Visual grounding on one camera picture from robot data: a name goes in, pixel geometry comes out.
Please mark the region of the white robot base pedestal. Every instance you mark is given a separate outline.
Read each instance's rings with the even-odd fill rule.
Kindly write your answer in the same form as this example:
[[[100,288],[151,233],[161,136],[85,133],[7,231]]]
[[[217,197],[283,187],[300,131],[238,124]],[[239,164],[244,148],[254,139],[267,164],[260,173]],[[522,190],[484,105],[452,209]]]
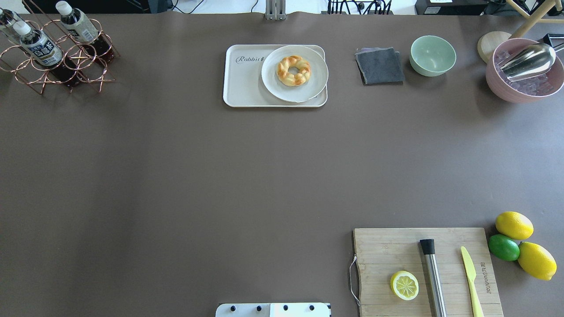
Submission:
[[[329,303],[276,302],[224,303],[217,307],[216,317],[331,317]]]

